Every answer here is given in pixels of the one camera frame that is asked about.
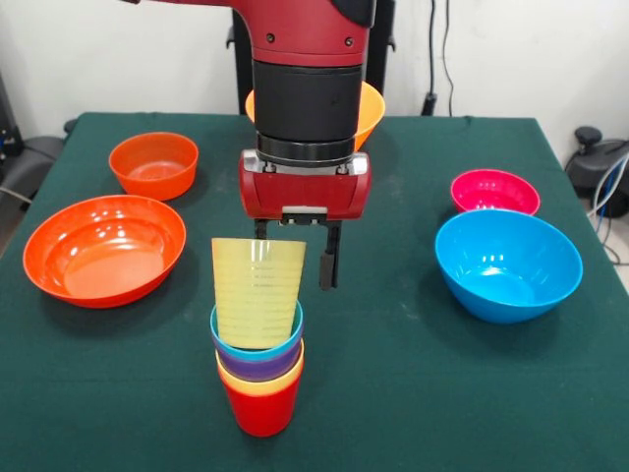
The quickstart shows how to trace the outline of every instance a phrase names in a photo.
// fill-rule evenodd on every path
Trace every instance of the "blue bowl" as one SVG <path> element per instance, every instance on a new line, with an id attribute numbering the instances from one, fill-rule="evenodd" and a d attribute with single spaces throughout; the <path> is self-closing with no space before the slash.
<path id="1" fill-rule="evenodd" d="M 434 242 L 445 282 L 490 323 L 538 317 L 576 290 L 583 263 L 558 229 L 517 211 L 481 209 L 446 222 Z"/>

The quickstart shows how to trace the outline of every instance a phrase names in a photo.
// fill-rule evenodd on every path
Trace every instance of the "yellow cup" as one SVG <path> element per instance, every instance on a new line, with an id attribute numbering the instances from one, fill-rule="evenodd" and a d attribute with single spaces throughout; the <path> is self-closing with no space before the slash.
<path id="1" fill-rule="evenodd" d="M 299 354 L 299 359 L 292 367 L 292 369 L 283 376 L 278 377 L 277 379 L 273 379 L 272 381 L 249 382 L 233 376 L 223 367 L 220 362 L 218 351 L 214 350 L 214 355 L 216 356 L 216 366 L 218 367 L 218 375 L 226 384 L 234 388 L 236 391 L 243 393 L 244 395 L 272 395 L 273 393 L 277 393 L 278 391 L 281 391 L 288 385 L 292 384 L 297 379 L 297 377 L 302 374 L 302 371 L 304 370 L 304 351 L 306 350 L 304 339 L 302 339 L 301 343 L 302 348 Z"/>
<path id="2" fill-rule="evenodd" d="M 291 335 L 306 243 L 212 239 L 218 335 L 243 349 L 268 349 Z"/>

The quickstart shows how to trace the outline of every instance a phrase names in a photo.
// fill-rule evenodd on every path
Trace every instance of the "black office chair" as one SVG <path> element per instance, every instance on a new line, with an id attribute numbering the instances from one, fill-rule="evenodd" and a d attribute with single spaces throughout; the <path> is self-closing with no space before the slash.
<path id="1" fill-rule="evenodd" d="M 55 137 L 23 140 L 0 74 L 0 254 L 63 145 Z"/>

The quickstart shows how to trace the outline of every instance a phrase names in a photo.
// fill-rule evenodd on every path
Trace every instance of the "large orange bowl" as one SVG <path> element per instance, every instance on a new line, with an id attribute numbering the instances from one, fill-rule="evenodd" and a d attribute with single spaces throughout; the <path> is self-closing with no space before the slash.
<path id="1" fill-rule="evenodd" d="M 24 251 L 29 279 L 44 292 L 86 308 L 112 308 L 154 290 L 186 244 L 170 206 L 117 195 L 68 206 L 44 221 Z"/>
<path id="2" fill-rule="evenodd" d="M 358 116 L 358 131 L 356 132 L 356 150 L 359 150 L 370 136 L 375 126 L 384 116 L 384 98 L 375 88 L 363 82 L 361 90 L 361 108 Z M 256 95 L 249 93 L 245 102 L 247 116 L 254 123 L 256 121 Z"/>

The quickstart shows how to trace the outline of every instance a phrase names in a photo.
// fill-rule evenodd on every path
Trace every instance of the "small orange bowl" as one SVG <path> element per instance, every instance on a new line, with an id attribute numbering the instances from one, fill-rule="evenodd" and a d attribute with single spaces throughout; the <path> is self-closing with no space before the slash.
<path id="1" fill-rule="evenodd" d="M 175 133 L 146 133 L 117 145 L 109 166 L 125 192 L 165 201 L 192 187 L 199 148 Z"/>
<path id="2" fill-rule="evenodd" d="M 247 116 L 252 122 L 256 121 L 256 96 L 253 92 L 249 93 L 245 102 Z M 356 132 L 355 150 L 359 150 L 377 124 L 382 120 L 386 107 L 384 98 L 375 88 L 367 82 L 363 82 L 361 90 L 361 108 L 358 116 L 358 131 Z"/>

